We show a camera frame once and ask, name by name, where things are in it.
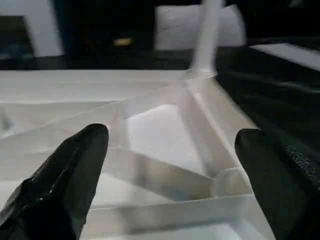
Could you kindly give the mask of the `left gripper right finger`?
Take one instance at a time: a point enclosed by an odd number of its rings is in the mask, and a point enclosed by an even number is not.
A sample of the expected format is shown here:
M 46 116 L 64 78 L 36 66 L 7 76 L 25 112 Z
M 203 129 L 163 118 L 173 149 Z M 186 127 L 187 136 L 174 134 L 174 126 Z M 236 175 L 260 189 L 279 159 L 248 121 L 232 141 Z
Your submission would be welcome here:
M 320 167 L 258 129 L 241 129 L 235 152 L 277 240 L 320 238 Z

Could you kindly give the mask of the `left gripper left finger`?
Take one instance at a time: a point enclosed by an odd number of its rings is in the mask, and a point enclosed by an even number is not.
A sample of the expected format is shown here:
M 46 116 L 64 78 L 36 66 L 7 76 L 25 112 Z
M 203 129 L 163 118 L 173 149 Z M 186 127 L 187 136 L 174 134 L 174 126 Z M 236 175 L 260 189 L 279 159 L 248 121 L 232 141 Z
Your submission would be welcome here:
M 11 193 L 0 212 L 3 240 L 78 240 L 96 195 L 109 131 L 87 125 L 66 138 Z

